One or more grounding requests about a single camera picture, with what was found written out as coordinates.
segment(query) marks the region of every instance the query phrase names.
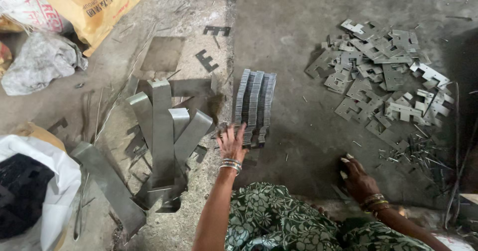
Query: woman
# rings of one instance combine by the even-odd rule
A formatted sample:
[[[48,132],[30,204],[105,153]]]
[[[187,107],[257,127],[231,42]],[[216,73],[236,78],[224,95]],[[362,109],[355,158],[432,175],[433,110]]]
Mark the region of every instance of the woman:
[[[450,250],[390,208],[375,180],[349,154],[341,159],[348,169],[347,174],[341,172],[346,187],[362,210],[380,222],[340,232],[334,222],[292,198],[283,186],[255,183],[232,192],[247,153],[242,149],[245,127],[235,137],[231,125],[217,138],[223,163],[197,224],[193,251]]]

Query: pile of metal scraps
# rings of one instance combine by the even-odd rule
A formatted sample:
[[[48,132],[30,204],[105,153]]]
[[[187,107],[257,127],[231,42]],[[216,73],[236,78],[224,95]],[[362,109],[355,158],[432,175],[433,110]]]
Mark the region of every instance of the pile of metal scraps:
[[[376,22],[353,25],[350,19],[341,26],[351,33],[340,39],[329,36],[322,43],[325,51],[305,71],[313,78],[327,78],[324,85],[328,90],[346,94],[335,112],[346,120],[368,122],[366,129],[394,149],[392,157],[386,157],[392,162],[448,168],[428,151],[440,147],[418,126],[415,125],[417,134],[406,140],[389,129],[396,120],[442,126],[437,115],[447,116],[450,109],[445,105],[455,102],[447,89],[450,80],[428,66],[431,62],[421,52],[415,32],[390,29]],[[413,95],[401,91],[404,76],[410,71],[424,80],[423,89],[417,89]],[[393,94],[376,95],[372,90],[374,85],[375,89]]]

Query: hand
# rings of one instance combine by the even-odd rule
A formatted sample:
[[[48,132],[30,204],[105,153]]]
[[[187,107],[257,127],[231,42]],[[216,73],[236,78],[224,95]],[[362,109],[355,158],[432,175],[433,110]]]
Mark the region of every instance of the hand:
[[[242,139],[244,137],[245,129],[246,123],[242,123],[237,136],[234,137],[234,124],[232,124],[226,127],[221,136],[219,136],[218,133],[216,141],[218,141],[219,149],[221,150],[221,157],[223,159],[234,159],[242,164],[244,156],[248,152],[248,149],[242,149]]]
[[[347,178],[344,179],[345,186],[359,204],[362,204],[368,196],[380,193],[375,179],[365,172],[363,166],[353,156],[347,154],[347,158],[341,160],[349,169]]]

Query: stacked metal laminations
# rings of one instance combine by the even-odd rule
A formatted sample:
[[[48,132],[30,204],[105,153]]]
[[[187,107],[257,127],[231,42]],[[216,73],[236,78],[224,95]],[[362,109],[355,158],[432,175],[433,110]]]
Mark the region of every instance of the stacked metal laminations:
[[[135,82],[134,94],[138,80],[132,77],[131,81]],[[146,223],[144,211],[159,198],[163,197],[163,203],[157,213],[174,213],[180,208],[180,196],[187,191],[186,161],[193,151],[198,155],[200,152],[205,154],[198,144],[214,127],[212,118],[199,109],[207,107],[206,97],[216,94],[217,79],[213,73],[208,79],[155,79],[148,80],[146,85],[144,91],[126,99],[140,127],[136,132],[139,140],[133,139],[132,142],[137,144],[136,149],[142,149],[146,144],[152,153],[152,173],[135,196],[123,184],[108,159],[92,144],[82,142],[71,154],[98,183],[127,230],[128,238]],[[192,98],[172,107],[173,96]]]
[[[247,123],[244,131],[244,146],[263,147],[266,134],[271,125],[271,105],[276,81],[275,73],[250,71],[242,74],[234,111],[236,131],[243,122]]]
[[[337,114],[359,123],[370,120],[366,129],[400,152],[409,144],[388,129],[390,121],[409,121],[412,116],[420,125],[442,125],[437,115],[447,116],[450,110],[444,102],[454,102],[446,88],[450,80],[428,66],[431,62],[421,51],[414,30],[390,29],[376,22],[353,25],[349,19],[341,26],[351,33],[340,39],[329,36],[322,43],[324,52],[305,70],[313,78],[327,77],[328,90],[346,94]],[[416,90],[416,96],[401,91],[410,70],[414,77],[424,79],[424,89]],[[374,83],[393,95],[376,95]]]

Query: sack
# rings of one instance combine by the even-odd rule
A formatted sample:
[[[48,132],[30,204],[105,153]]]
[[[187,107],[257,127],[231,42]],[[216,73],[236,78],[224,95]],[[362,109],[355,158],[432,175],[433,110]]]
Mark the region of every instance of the sack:
[[[46,0],[0,0],[0,14],[29,29],[63,33],[71,25]]]
[[[47,0],[67,18],[80,40],[90,48],[83,52],[87,57],[113,29],[113,25],[140,0]]]

